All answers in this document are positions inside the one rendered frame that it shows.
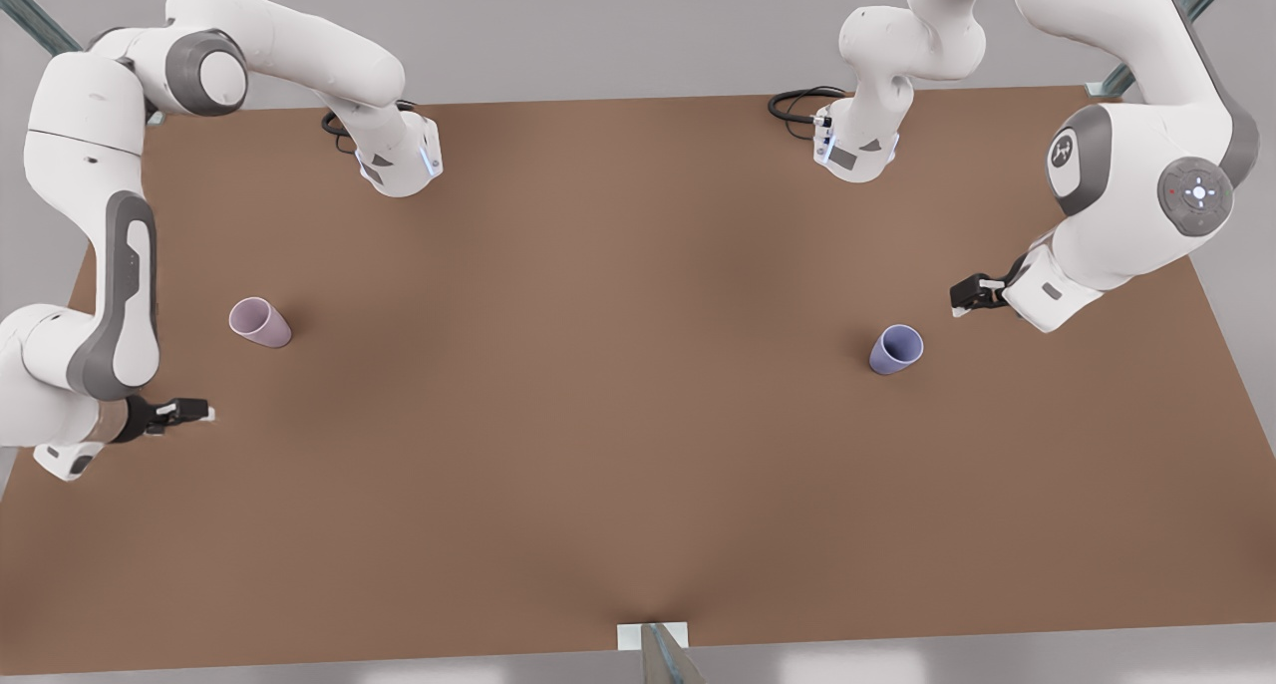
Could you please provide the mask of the purple cup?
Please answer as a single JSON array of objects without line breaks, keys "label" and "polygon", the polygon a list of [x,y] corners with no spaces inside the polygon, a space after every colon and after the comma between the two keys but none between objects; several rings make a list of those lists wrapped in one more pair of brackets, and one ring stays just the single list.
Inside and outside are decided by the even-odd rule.
[{"label": "purple cup", "polygon": [[917,362],[924,353],[924,339],[906,324],[888,325],[874,343],[869,366],[879,375],[892,375]]}]

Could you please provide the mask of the pink cup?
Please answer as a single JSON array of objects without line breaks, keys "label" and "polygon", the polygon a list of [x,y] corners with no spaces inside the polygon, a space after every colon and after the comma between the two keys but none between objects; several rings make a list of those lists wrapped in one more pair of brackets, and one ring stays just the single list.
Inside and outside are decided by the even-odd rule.
[{"label": "pink cup", "polygon": [[262,297],[241,299],[228,311],[228,329],[242,339],[268,348],[282,348],[292,339],[292,331],[281,313]]}]

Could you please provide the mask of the silver frame post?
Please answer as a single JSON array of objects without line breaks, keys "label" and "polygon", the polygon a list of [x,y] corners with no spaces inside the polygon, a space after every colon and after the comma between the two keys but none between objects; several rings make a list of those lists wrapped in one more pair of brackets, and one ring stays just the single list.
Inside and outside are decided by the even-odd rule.
[{"label": "silver frame post", "polygon": [[36,0],[0,0],[0,11],[4,11],[14,24],[26,31],[50,56],[87,51],[87,47],[71,38],[68,31],[52,19]]},{"label": "silver frame post", "polygon": [[686,651],[688,623],[624,623],[616,637],[619,651],[641,652],[642,684],[708,684]]},{"label": "silver frame post", "polygon": [[1116,100],[1138,86],[1145,103],[1192,103],[1222,100],[1194,20],[1216,0],[1094,0],[1097,11],[1085,26],[1097,34],[1085,42],[1120,61],[1099,83],[1088,83],[1091,98]]}]

